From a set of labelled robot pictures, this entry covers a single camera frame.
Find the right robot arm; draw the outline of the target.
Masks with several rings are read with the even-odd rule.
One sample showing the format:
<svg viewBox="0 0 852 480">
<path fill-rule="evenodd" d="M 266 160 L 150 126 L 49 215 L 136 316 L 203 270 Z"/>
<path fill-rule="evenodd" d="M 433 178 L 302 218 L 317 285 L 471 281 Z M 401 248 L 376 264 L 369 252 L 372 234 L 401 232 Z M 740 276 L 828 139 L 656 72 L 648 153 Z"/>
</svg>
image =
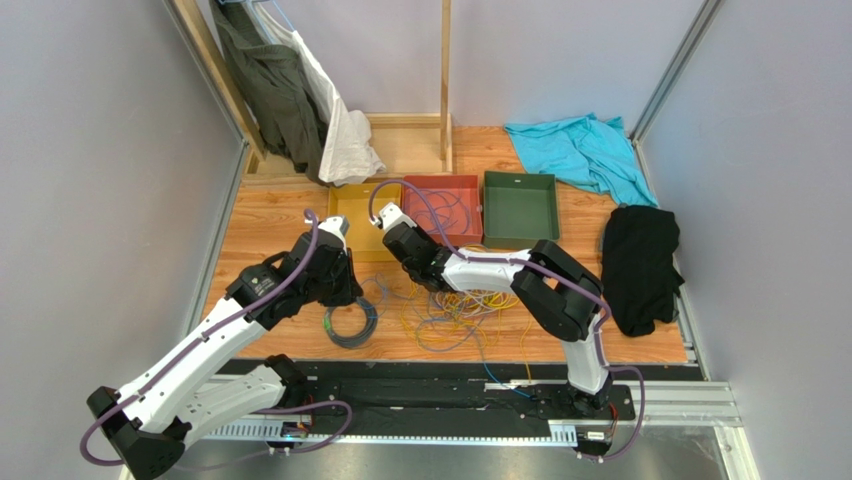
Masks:
<svg viewBox="0 0 852 480">
<path fill-rule="evenodd" d="M 603 285 L 559 245 L 540 240 L 531 249 L 477 252 L 444 246 L 409 221 L 379 221 L 377 227 L 403 270 L 427 290 L 517 297 L 540 327 L 561 342 L 568 384 L 587 396 L 608 393 L 611 375 L 595 339 L 595 329 L 608 313 Z"/>
</svg>

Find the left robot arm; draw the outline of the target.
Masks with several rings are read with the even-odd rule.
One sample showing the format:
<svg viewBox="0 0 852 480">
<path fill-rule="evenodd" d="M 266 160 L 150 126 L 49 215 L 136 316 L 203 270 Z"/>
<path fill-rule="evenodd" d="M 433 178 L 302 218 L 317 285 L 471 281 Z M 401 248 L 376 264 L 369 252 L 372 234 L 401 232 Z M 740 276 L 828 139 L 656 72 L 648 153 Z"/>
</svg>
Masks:
<svg viewBox="0 0 852 480">
<path fill-rule="evenodd" d="M 362 291 L 351 251 L 339 228 L 322 224 L 293 248 L 244 268 L 207 317 L 165 357 L 118 389 L 102 386 L 87 399 L 95 418 L 79 443 L 91 464 L 88 442 L 101 432 L 137 479 L 156 479 L 214 430 L 255 412 L 283 415 L 335 409 L 339 400 L 310 403 L 307 377 L 284 354 L 268 357 L 249 373 L 207 388 L 207 381 L 245 346 L 303 306 L 346 306 Z"/>
</svg>

